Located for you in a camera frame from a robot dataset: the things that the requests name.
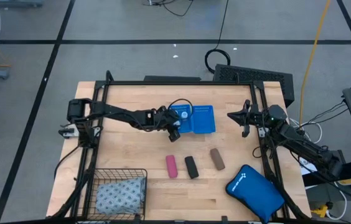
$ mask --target wire basket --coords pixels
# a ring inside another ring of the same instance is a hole
[[[136,177],[145,177],[144,200],[141,201],[139,212],[136,214],[118,213],[116,215],[105,215],[98,212],[96,208],[96,195],[98,186],[101,184],[113,184],[123,180]],[[87,220],[89,221],[110,221],[110,220],[134,220],[136,215],[145,219],[147,172],[145,169],[95,169],[93,190],[91,191],[90,204],[88,208]]]

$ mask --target pink eraser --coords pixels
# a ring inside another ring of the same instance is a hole
[[[173,155],[166,156],[167,172],[170,178],[176,178],[178,176],[176,159]]]

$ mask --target wooden tabletop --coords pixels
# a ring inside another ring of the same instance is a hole
[[[266,82],[264,86],[268,105],[278,104],[286,111],[279,83]],[[91,98],[93,87],[94,82],[80,82],[75,98]],[[223,215],[229,220],[258,220],[225,192],[225,185],[243,164],[264,173],[261,159],[252,156],[252,150],[258,146],[256,129],[251,128],[250,135],[242,138],[243,128],[227,117],[227,113],[241,110],[246,99],[251,100],[248,86],[111,85],[106,103],[132,111],[167,107],[178,98],[187,98],[194,105],[213,105],[216,132],[184,133],[171,143],[167,131],[145,133],[127,123],[104,119],[96,167],[147,170],[145,220],[220,220]],[[61,157],[76,145],[76,138],[65,140]],[[216,170],[209,153],[213,148],[220,151],[224,170]],[[47,215],[55,213],[74,189],[73,178],[77,176],[81,151],[59,167]],[[168,178],[167,155],[175,156],[179,173],[176,179]],[[199,177],[193,180],[184,162],[187,156],[194,157],[198,168]],[[311,216],[299,164],[283,147],[278,147],[278,157],[286,191]]]

